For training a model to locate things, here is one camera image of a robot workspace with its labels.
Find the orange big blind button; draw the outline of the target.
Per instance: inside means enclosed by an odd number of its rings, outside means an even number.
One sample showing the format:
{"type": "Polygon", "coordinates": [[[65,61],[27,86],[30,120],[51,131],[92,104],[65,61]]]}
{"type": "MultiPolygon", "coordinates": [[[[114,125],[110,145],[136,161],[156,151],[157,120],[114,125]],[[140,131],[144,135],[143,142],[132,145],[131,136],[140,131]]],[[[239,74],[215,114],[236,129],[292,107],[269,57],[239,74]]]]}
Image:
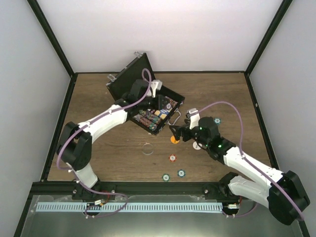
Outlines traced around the orange big blind button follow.
{"type": "Polygon", "coordinates": [[[177,139],[175,138],[175,136],[171,136],[171,137],[170,137],[170,141],[171,141],[171,143],[173,143],[173,144],[178,144],[178,143],[180,142],[180,140],[177,140],[177,139]]]}

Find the white round dealer button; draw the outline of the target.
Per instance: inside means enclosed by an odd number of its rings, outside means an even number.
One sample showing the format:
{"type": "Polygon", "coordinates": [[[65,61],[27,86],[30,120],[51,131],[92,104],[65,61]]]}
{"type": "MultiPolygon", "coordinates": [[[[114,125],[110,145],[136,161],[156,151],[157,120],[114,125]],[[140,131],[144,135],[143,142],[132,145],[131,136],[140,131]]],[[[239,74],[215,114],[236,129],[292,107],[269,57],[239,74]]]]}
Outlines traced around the white round dealer button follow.
{"type": "Polygon", "coordinates": [[[201,150],[202,149],[201,144],[197,143],[196,141],[193,142],[193,148],[195,150],[201,150]]]}

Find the black poker set case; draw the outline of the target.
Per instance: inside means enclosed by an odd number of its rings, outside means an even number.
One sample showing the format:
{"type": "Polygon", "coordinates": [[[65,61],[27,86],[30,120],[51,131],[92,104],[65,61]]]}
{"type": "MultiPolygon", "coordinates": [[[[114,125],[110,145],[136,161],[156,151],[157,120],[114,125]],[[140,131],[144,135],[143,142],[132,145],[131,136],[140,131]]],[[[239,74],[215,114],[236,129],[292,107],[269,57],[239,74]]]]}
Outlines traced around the black poker set case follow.
{"type": "MultiPolygon", "coordinates": [[[[113,79],[110,80],[109,83],[106,84],[109,92],[111,93],[112,97],[115,100],[120,98],[126,99],[128,98],[128,94],[133,93],[140,87],[139,82],[142,80],[141,72],[144,68],[150,71],[152,76],[152,80],[155,80],[155,75],[152,70],[150,61],[146,53],[139,53],[135,52],[136,58],[130,62],[120,73],[118,73],[113,79]]],[[[129,116],[129,120],[140,126],[141,128],[145,129],[149,133],[153,135],[157,135],[163,127],[167,124],[169,119],[174,115],[175,111],[183,104],[185,97],[176,93],[175,91],[167,88],[166,86],[162,86],[161,90],[156,93],[157,95],[167,96],[175,101],[177,101],[176,107],[174,107],[169,115],[162,119],[159,124],[157,124],[157,129],[155,131],[151,131],[147,127],[145,127],[140,122],[136,121],[133,117],[136,114],[139,114],[140,110],[148,110],[151,113],[155,113],[155,109],[147,109],[146,100],[144,99],[140,104],[138,104],[137,108],[139,110],[133,111],[132,114],[129,116]]]]}

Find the blue orange chip row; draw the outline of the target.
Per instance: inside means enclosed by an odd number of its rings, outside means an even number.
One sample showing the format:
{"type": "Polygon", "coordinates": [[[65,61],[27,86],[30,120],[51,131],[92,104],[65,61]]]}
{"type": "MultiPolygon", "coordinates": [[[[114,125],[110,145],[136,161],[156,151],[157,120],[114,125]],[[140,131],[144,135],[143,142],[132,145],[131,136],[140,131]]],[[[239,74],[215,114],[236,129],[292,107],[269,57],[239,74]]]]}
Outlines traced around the blue orange chip row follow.
{"type": "Polygon", "coordinates": [[[144,116],[142,116],[141,114],[136,114],[133,117],[136,121],[140,122],[141,124],[143,124],[145,127],[147,127],[148,129],[150,129],[151,131],[155,131],[157,129],[157,125],[152,122],[151,120],[145,118],[144,116]]]}

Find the clear round button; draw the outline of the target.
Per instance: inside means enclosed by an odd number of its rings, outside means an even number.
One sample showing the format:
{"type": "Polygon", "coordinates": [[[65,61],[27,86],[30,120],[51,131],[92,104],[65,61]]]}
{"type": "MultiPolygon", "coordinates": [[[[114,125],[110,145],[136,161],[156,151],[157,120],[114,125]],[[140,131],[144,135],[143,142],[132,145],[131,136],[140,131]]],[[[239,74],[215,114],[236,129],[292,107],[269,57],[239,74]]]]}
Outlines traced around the clear round button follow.
{"type": "Polygon", "coordinates": [[[154,152],[154,146],[151,143],[145,143],[142,146],[142,153],[144,155],[151,155],[154,152]]]}

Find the teal poker chip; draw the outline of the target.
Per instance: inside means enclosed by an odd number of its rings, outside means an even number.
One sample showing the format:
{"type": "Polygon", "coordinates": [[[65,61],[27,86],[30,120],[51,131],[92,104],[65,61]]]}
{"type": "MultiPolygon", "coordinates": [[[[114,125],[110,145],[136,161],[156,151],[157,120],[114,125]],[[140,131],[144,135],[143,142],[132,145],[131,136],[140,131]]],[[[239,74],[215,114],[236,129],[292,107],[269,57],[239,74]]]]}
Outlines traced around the teal poker chip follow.
{"type": "Polygon", "coordinates": [[[219,125],[219,124],[221,123],[221,119],[220,119],[220,118],[215,118],[215,119],[214,119],[214,122],[215,122],[217,125],[219,125]]]}
{"type": "Polygon", "coordinates": [[[169,182],[169,181],[170,181],[170,176],[169,176],[169,174],[163,174],[163,175],[162,175],[162,179],[163,179],[164,182],[169,182]]]}

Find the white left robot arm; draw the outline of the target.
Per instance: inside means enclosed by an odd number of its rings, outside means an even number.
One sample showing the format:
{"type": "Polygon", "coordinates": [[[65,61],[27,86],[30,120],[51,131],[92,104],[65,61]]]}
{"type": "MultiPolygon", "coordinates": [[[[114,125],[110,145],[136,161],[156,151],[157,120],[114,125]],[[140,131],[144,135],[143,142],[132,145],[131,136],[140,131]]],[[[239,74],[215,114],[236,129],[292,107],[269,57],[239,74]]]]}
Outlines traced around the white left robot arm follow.
{"type": "Polygon", "coordinates": [[[101,187],[91,165],[92,145],[103,134],[135,116],[140,109],[160,110],[168,100],[160,93],[162,81],[148,82],[138,79],[129,92],[116,100],[106,111],[85,122],[69,122],[65,125],[57,147],[57,166],[60,161],[67,165],[80,183],[89,199],[100,196],[101,187]]]}

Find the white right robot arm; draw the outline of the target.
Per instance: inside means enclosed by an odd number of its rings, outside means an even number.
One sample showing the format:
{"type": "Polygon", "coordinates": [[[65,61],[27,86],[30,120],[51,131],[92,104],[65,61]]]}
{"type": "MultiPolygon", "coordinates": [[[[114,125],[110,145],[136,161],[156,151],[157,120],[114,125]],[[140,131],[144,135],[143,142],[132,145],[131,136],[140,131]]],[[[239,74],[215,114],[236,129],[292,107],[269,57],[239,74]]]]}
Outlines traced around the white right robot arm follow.
{"type": "Polygon", "coordinates": [[[295,172],[280,171],[249,156],[220,135],[212,117],[197,117],[186,120],[182,126],[171,125],[169,128],[175,140],[193,139],[213,160],[240,172],[231,172],[222,178],[224,183],[219,192],[223,198],[242,196],[251,199],[265,206],[285,225],[304,219],[303,211],[310,205],[310,199],[295,172]]]}

